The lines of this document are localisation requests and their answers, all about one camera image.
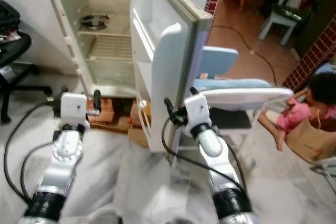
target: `brown floor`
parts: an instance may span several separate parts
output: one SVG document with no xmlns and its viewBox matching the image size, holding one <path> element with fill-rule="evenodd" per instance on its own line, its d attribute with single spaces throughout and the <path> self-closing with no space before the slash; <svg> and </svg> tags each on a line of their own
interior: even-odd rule
<svg viewBox="0 0 336 224">
<path fill-rule="evenodd" d="M 277 84 L 281 85 L 297 64 L 289 53 L 293 41 L 281 46 L 281 36 L 269 32 L 265 40 L 259 40 L 260 27 L 265 19 L 255 7 L 247 6 L 242 13 L 238 12 L 236 3 L 221 2 L 215 16 L 208 46 L 233 48 L 239 52 L 237 62 L 222 75 L 223 78 L 241 79 L 258 78 L 274 83 L 272 70 L 267 63 L 256 54 L 251 54 L 242 39 L 234 31 L 218 26 L 229 26 L 238 30 L 253 51 L 264 56 L 272 65 Z"/>
</svg>

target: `child's arm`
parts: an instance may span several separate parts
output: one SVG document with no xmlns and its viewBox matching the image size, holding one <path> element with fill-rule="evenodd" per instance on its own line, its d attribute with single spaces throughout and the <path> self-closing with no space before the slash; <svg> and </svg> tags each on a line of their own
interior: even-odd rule
<svg viewBox="0 0 336 224">
<path fill-rule="evenodd" d="M 292 104 L 289 102 L 292 98 L 294 98 L 295 100 L 297 100 L 299 97 L 305 95 L 307 93 L 308 89 L 302 89 L 301 91 L 297 92 L 294 94 L 294 96 L 292 96 L 291 98 L 286 100 L 286 104 L 287 106 L 291 106 Z"/>
</svg>

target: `child's leg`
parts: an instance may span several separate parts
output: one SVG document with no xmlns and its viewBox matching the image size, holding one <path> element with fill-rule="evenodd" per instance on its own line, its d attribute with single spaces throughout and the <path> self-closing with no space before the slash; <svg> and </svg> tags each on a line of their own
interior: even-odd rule
<svg viewBox="0 0 336 224">
<path fill-rule="evenodd" d="M 277 144 L 277 149 L 282 151 L 282 142 L 285 140 L 286 133 L 283 130 L 278 129 L 263 112 L 258 118 L 259 123 L 261 123 L 274 137 Z"/>
</svg>

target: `pink shirt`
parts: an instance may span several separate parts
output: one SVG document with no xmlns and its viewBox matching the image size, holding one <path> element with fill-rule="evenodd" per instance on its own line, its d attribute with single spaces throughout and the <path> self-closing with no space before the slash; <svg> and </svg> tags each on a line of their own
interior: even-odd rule
<svg viewBox="0 0 336 224">
<path fill-rule="evenodd" d="M 277 124 L 286 133 L 293 130 L 304 119 L 312 118 L 307 103 L 300 103 L 294 98 L 289 100 L 289 104 L 294 105 L 293 108 L 285 114 L 281 114 L 278 118 Z M 328 112 L 323 119 L 329 119 L 336 115 L 336 106 L 330 106 Z"/>
</svg>

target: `child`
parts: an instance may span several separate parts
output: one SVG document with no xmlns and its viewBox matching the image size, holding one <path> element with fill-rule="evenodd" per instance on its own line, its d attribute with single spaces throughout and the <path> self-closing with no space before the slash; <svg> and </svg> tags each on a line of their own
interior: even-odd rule
<svg viewBox="0 0 336 224">
<path fill-rule="evenodd" d="M 306 96 L 305 103 L 297 99 Z M 258 121 L 274 136 L 277 149 L 282 151 L 285 136 L 304 119 L 318 116 L 330 119 L 336 115 L 336 73 L 320 73 L 313 76 L 304 90 L 286 101 L 287 109 L 281 114 L 264 111 Z"/>
</svg>

